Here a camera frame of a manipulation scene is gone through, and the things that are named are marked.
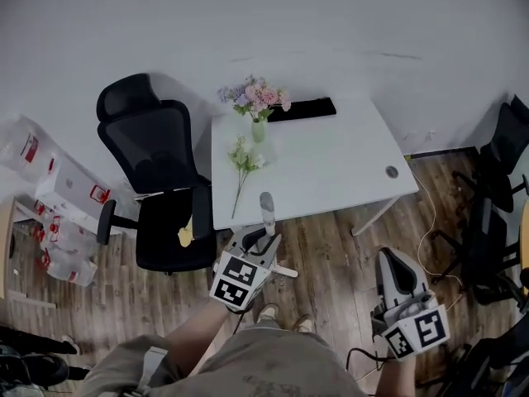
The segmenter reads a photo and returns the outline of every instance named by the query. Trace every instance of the wooden floor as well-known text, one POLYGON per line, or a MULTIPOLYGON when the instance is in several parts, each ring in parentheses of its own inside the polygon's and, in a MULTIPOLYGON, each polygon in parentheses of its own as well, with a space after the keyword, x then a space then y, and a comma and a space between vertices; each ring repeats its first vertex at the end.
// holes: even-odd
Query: wooden floor
MULTIPOLYGON (((468 217, 468 209, 458 218, 456 208, 468 203, 469 190, 462 189, 451 171, 469 174, 471 157, 464 152, 432 156, 410 161, 415 174, 430 191, 436 208, 435 228, 459 237, 456 223, 468 217)), ((373 344, 369 312, 378 303, 374 279, 374 255, 378 246, 393 246, 417 257, 421 236, 431 226, 433 211, 423 189, 400 198, 372 227, 359 237, 352 237, 351 227, 363 208, 298 218, 279 224, 283 242, 280 264, 296 269, 295 280, 275 276, 265 287, 254 312, 243 323, 253 323, 265 303, 278 303, 286 328, 306 313, 314 316, 317 331, 346 359, 351 347, 385 352, 383 343, 373 344)), ((229 234, 219 233, 219 248, 229 234)), ((58 308, 40 309, 22 303, 9 303, 7 322, 15 328, 60 338, 71 335, 81 346, 81 356, 69 356, 72 366, 95 365, 119 342, 142 333, 164 335, 188 318, 207 300, 209 274, 188 272, 167 277, 136 266, 134 242, 128 237, 113 238, 109 246, 98 249, 99 270, 95 283, 83 289, 54 280, 36 267, 38 248, 29 237, 17 235, 15 258, 11 261, 21 275, 9 270, 10 289, 28 293, 30 298, 57 303, 58 308)), ((432 272, 440 272, 453 256, 440 240, 435 245, 424 240, 421 258, 432 272)), ((448 306, 459 295, 455 280, 432 286, 442 303, 448 306)), ((477 305, 464 295, 449 312, 449 349, 464 342, 475 343, 481 337, 496 337, 512 324, 514 311, 510 302, 477 305)), ((208 351, 213 354, 231 335, 237 317, 232 315, 208 351)), ((417 379, 428 380, 444 371, 446 352, 436 350, 420 355, 417 379)), ((361 354, 351 359, 350 373, 368 392, 374 392, 379 373, 374 362, 361 354)), ((73 390, 66 382, 55 390, 73 390)))

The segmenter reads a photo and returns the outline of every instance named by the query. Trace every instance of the flower vase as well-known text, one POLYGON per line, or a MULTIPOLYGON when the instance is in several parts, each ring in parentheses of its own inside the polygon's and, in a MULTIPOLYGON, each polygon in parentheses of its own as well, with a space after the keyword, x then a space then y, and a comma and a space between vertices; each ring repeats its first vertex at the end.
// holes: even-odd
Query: flower vase
POLYGON ((253 121, 251 123, 251 136, 254 139, 255 144, 262 143, 266 138, 266 127, 268 126, 268 121, 253 121))

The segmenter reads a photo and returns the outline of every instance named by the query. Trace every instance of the white cable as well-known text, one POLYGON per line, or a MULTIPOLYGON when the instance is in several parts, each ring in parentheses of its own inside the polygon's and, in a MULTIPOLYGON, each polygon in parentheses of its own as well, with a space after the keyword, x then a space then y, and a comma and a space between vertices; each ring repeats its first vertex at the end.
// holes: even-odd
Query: white cable
MULTIPOLYGON (((430 199, 431 208, 433 209, 433 219, 431 220, 430 229, 421 237, 421 240, 419 241, 419 246, 417 247, 417 260, 419 261, 419 265, 421 265, 421 268, 424 269, 424 271, 427 274, 430 274, 431 276, 441 276, 441 274, 436 274, 436 273, 430 272, 421 262, 421 245, 422 245, 422 242, 424 241, 424 239, 433 230, 433 227, 436 224, 437 212, 436 212, 436 206, 433 203, 433 200, 431 199, 430 192, 427 190, 427 188, 424 186, 424 184, 421 182, 421 180, 415 175, 415 172, 413 172, 413 170, 412 170, 412 174, 415 177, 415 179, 419 182, 419 184, 421 185, 422 189, 424 189, 427 192, 427 196, 430 199)), ((458 276, 456 276, 456 275, 447 275, 446 278, 456 278, 457 282, 460 283, 461 288, 463 288, 463 283, 461 282, 461 280, 460 280, 460 278, 458 276)), ((452 309, 454 307, 454 305, 461 299, 462 296, 463 296, 463 294, 460 294, 458 296, 458 298, 455 299, 454 303, 452 303, 450 305, 450 307, 446 310, 446 312, 448 312, 450 309, 452 309)))

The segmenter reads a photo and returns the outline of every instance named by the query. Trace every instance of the shoe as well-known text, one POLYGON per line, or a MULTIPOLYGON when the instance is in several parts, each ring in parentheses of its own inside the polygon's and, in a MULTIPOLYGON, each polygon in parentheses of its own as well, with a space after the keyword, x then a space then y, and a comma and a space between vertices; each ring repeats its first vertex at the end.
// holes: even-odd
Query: shoe
POLYGON ((277 304, 267 304, 259 316, 257 317, 257 323, 261 321, 278 321, 279 316, 279 306, 277 304))
POLYGON ((314 323, 312 316, 310 314, 306 314, 298 319, 298 321, 294 324, 293 330, 295 332, 301 333, 316 333, 316 324, 314 323))
POLYGON ((62 336, 62 340, 63 340, 63 342, 67 342, 70 346, 72 346, 75 349, 75 351, 76 351, 75 354, 81 354, 81 347, 79 347, 75 343, 74 339, 70 335, 63 335, 62 336))

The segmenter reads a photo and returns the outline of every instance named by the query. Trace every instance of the black office chair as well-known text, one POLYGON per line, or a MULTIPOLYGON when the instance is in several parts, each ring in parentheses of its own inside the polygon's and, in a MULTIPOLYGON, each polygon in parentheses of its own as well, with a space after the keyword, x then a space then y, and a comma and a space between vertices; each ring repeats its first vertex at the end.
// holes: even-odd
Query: black office chair
POLYGON ((432 280, 438 283, 457 265, 461 264, 461 279, 466 289, 470 289, 479 304, 491 304, 505 299, 515 299, 518 308, 525 313, 528 307, 523 291, 504 270, 520 263, 519 243, 505 246, 507 224, 499 216, 489 198, 477 198, 472 206, 469 225, 461 234, 458 243, 443 231, 431 234, 431 239, 442 237, 455 250, 455 259, 448 268, 432 280), (504 260, 515 254, 512 259, 504 260))
MULTIPOLYGON (((502 383, 498 384, 490 380, 491 371, 509 366, 526 352, 529 352, 529 316, 527 315, 501 337, 484 338, 474 347, 465 345, 464 355, 458 361, 449 363, 446 373, 441 378, 417 384, 417 388, 443 384, 436 394, 439 397, 496 395, 491 388, 497 389, 502 383)), ((522 359, 518 372, 514 371, 508 379, 517 382, 517 391, 520 394, 513 395, 529 394, 529 382, 525 380, 527 361, 528 358, 522 359), (525 380, 523 384, 519 381, 520 377, 525 380)))
POLYGON ((212 226, 211 183, 198 174, 191 144, 189 112, 181 102, 160 101, 149 75, 136 74, 106 87, 99 96, 98 134, 144 198, 138 222, 103 206, 98 242, 108 244, 112 226, 137 229, 139 267, 167 273, 198 270, 217 258, 212 226), (193 215, 193 241, 179 242, 179 229, 193 215))
POLYGON ((528 144, 529 109, 515 96, 511 105, 502 104, 493 139, 481 147, 477 172, 473 175, 477 182, 457 170, 452 175, 461 178, 475 193, 489 197, 496 207, 510 213, 515 193, 525 189, 529 195, 529 182, 525 176, 514 188, 508 178, 528 144))

